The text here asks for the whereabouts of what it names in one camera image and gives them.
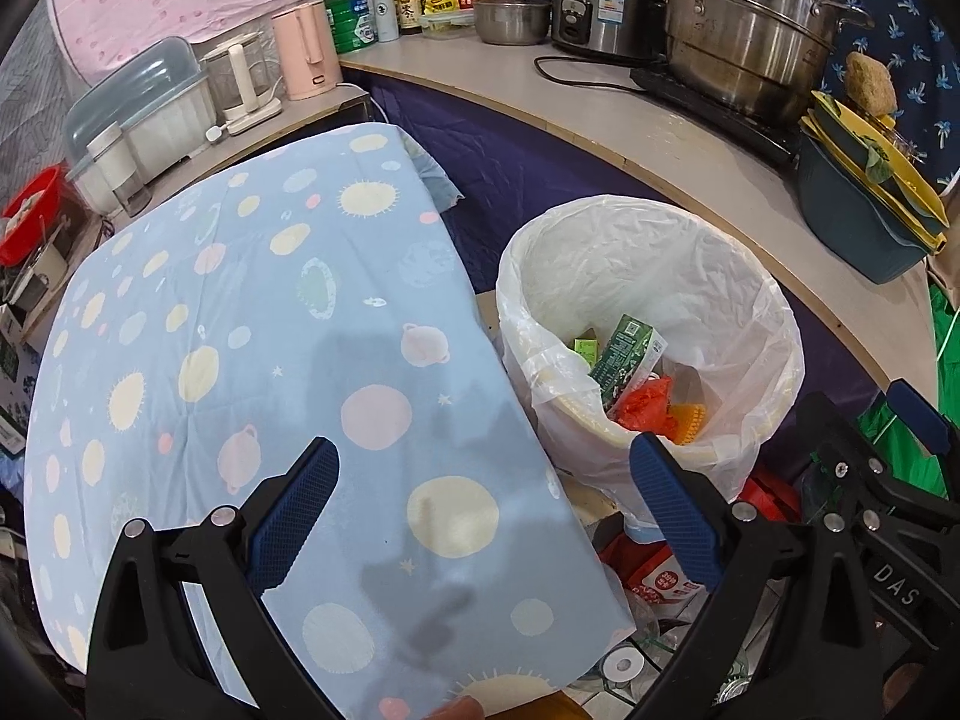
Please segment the dark green milk carton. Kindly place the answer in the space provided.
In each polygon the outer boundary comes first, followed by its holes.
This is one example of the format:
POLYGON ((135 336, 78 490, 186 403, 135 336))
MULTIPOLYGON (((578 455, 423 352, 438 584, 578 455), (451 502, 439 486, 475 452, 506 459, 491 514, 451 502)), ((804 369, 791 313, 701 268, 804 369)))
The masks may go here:
POLYGON ((599 385, 602 410, 610 415, 626 392, 645 383, 667 349, 656 328, 623 314, 589 375, 599 385))

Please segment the white blender cup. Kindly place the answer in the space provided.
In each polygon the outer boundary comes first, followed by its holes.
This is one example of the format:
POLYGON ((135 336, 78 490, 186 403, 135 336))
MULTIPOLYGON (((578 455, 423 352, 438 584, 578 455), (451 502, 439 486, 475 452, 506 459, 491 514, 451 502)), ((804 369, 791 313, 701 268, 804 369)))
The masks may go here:
POLYGON ((86 151, 125 213, 130 218, 139 216, 148 206, 151 193, 140 176, 139 165, 122 127, 117 122, 110 122, 89 140, 86 151))

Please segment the white electric kettle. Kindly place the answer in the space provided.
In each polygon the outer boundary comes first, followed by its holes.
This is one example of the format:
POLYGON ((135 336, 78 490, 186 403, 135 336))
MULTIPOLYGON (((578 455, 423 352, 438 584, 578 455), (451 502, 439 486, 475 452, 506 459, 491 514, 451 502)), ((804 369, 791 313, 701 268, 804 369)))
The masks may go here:
POLYGON ((281 112, 277 74, 263 52, 260 32, 226 39, 200 57, 229 137, 267 122, 281 112))

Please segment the white bottle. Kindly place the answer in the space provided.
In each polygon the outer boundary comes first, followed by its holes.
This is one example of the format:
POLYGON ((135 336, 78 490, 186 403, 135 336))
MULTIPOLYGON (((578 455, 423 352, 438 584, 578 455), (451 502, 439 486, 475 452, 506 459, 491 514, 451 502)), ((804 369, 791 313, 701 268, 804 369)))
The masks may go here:
POLYGON ((392 43, 400 37, 395 0, 371 0, 377 40, 380 43, 392 43))

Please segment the small steel pot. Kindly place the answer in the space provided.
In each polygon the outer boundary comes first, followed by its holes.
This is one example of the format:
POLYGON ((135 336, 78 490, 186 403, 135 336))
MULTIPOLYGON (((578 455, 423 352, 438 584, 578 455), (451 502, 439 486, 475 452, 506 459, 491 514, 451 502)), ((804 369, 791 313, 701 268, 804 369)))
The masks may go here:
POLYGON ((535 46, 550 32, 551 5, 545 0, 477 0, 475 31, 492 46, 535 46))

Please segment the dark sauce bottle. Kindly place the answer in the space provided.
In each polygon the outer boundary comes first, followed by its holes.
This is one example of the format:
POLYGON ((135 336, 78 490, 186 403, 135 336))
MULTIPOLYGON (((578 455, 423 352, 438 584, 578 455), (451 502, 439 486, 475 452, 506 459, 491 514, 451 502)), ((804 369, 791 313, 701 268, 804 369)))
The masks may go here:
POLYGON ((404 36, 421 31, 421 0, 395 0, 398 31, 404 36))

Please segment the pink electric kettle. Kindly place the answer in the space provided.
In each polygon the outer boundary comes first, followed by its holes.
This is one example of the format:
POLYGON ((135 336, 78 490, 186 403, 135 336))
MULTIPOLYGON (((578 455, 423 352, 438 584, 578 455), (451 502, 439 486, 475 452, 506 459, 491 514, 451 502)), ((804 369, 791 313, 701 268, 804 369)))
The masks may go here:
POLYGON ((280 71, 291 101, 314 98, 342 82, 331 25, 320 2, 272 16, 280 71))

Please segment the loofah sponge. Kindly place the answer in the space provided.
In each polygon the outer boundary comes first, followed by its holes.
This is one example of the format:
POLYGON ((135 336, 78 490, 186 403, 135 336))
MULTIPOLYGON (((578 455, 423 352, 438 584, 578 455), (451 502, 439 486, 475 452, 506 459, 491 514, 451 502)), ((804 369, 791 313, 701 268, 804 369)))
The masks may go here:
POLYGON ((882 62, 862 52, 850 52, 844 68, 844 89, 857 109, 876 119, 896 111, 895 86, 882 62))

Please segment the white dish rack with lid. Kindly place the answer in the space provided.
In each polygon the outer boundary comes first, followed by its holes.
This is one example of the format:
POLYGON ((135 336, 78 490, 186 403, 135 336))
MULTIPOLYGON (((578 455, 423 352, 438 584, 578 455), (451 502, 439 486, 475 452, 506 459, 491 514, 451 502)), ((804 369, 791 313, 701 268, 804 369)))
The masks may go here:
POLYGON ((85 171, 88 145, 117 124, 143 178, 153 181, 205 148, 205 133, 217 122, 208 75, 194 49, 183 37, 165 37, 71 106, 64 123, 67 163, 75 176, 85 171))

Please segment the large steel steamer pot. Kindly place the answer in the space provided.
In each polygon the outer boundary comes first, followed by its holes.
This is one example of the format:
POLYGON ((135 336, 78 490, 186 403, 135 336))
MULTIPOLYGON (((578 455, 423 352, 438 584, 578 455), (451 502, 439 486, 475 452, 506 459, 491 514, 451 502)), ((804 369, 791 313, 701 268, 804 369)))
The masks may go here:
POLYGON ((766 125, 807 109, 844 23, 872 28, 843 0, 665 0, 670 71, 766 125))

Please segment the red white package bag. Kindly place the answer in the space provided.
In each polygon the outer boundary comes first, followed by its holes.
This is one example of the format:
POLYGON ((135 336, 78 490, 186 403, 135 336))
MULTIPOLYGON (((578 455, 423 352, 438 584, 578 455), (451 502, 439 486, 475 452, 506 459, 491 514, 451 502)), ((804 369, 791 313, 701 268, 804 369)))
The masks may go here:
POLYGON ((623 588, 651 606, 660 617, 679 616, 703 587, 686 577, 665 541, 638 544, 620 533, 599 553, 623 588))

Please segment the orange foam net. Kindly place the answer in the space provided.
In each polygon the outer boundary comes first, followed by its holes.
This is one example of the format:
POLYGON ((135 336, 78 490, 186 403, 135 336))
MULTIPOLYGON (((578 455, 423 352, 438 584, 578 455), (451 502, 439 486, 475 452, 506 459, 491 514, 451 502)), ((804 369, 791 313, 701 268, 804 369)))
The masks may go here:
POLYGON ((665 437, 672 444, 690 444, 697 438, 705 421, 706 406, 701 403, 672 403, 667 408, 665 437))

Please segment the red plastic bag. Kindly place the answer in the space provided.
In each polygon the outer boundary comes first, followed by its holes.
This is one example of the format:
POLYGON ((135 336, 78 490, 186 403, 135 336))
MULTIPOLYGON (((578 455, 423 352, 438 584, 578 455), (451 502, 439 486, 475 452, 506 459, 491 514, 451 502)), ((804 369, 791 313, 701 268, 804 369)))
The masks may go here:
POLYGON ((612 419, 633 433, 672 437, 677 421, 670 414, 670 392, 672 379, 669 376, 651 377, 620 398, 613 406, 612 419))

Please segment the green NB carton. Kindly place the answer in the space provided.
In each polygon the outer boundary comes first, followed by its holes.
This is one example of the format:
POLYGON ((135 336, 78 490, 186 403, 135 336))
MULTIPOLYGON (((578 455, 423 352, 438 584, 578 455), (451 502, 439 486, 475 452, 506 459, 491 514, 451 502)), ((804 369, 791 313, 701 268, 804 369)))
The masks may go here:
POLYGON ((576 337, 573 341, 573 351, 587 362, 587 366, 596 366, 601 357, 601 342, 597 338, 596 330, 588 328, 576 337))

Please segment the yellow colander basin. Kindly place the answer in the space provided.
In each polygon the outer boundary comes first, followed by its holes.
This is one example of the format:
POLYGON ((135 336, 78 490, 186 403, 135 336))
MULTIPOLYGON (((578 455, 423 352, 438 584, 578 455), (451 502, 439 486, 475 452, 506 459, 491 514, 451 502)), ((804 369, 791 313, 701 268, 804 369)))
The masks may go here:
POLYGON ((800 125, 924 249, 939 254, 946 247, 950 221, 942 200, 877 127, 820 91, 812 93, 811 107, 800 125))

